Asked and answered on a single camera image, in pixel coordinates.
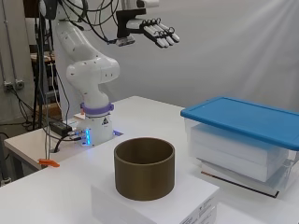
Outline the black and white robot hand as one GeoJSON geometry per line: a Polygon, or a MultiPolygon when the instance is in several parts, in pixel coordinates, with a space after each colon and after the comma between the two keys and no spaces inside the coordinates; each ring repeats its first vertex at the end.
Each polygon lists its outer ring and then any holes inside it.
{"type": "Polygon", "coordinates": [[[116,13],[118,22],[116,44],[119,47],[134,44],[133,34],[144,35],[162,49],[169,48],[179,42],[175,29],[162,24],[160,18],[140,18],[141,15],[146,13],[147,10],[144,8],[120,10],[116,13]]]}

